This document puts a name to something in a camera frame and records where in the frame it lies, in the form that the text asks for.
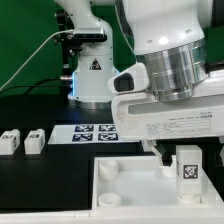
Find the white cable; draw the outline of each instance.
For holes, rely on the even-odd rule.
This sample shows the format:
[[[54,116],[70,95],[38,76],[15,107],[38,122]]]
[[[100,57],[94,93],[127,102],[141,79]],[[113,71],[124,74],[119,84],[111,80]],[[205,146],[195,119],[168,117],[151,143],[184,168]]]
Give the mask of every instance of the white cable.
[[[50,37],[48,37],[43,44],[40,45],[40,47],[25,61],[25,63],[15,72],[15,74],[0,88],[0,92],[9,84],[12,82],[12,80],[19,74],[19,72],[30,62],[30,60],[44,47],[44,45],[54,36],[62,33],[73,33],[73,30],[66,30],[66,31],[60,31],[57,33],[52,34]]]
[[[132,46],[130,45],[129,41],[128,41],[128,38],[126,37],[126,35],[124,35],[123,33],[123,28],[122,28],[122,25],[121,25],[121,21],[120,21],[120,18],[119,18],[119,15],[118,15],[118,9],[117,9],[117,6],[115,5],[115,13],[116,13],[116,16],[117,16],[117,21],[118,21],[118,25],[120,27],[120,30],[121,30],[121,33],[124,37],[124,40],[125,42],[127,43],[129,49],[131,50],[131,52],[133,53],[134,57],[135,57],[135,60],[137,61],[137,58],[136,58],[136,55],[135,55],[135,52],[134,50],[132,49]]]

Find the small white block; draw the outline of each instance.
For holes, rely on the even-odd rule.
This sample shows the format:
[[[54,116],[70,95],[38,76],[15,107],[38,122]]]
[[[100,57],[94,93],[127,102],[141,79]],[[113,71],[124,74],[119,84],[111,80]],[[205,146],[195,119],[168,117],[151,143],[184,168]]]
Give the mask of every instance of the small white block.
[[[37,131],[31,131],[24,143],[27,155],[40,154],[45,144],[44,130],[38,129]]]
[[[19,144],[18,130],[5,131],[0,138],[0,155],[13,155]]]
[[[202,193],[202,151],[196,145],[177,146],[177,189],[181,196]]]

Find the blue light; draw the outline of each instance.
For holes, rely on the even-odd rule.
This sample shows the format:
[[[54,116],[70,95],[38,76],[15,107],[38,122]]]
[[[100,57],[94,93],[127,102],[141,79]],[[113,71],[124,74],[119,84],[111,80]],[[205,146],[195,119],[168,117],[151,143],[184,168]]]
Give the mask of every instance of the blue light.
[[[72,95],[75,96],[76,92],[75,72],[72,73]]]

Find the warning label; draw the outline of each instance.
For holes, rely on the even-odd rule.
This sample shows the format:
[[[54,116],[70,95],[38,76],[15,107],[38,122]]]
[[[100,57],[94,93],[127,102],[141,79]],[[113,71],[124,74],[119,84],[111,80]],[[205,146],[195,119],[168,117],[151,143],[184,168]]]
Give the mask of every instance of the warning label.
[[[102,70],[102,68],[101,68],[99,62],[97,61],[97,59],[94,60],[94,62],[90,66],[89,70]]]
[[[180,120],[147,125],[149,135],[182,135],[193,133],[209,133],[212,131],[210,119]]]

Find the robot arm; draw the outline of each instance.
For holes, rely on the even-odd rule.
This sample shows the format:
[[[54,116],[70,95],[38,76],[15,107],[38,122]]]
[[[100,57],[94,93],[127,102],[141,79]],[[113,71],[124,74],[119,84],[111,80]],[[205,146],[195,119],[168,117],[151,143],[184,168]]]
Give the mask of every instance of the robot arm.
[[[93,15],[91,7],[113,5],[114,0],[55,2],[64,8],[75,27],[70,38],[81,43],[77,52],[78,67],[73,73],[73,92],[68,96],[70,104],[88,109],[110,107],[113,94],[107,82],[117,74],[113,65],[113,33],[107,22]]]
[[[223,136],[224,74],[205,72],[204,34],[198,21],[209,25],[212,10],[207,6],[211,8],[212,1],[123,3],[135,38],[135,66],[145,65],[149,85],[114,98],[112,113],[120,136],[125,140]],[[115,83],[115,78],[110,80],[109,87]]]

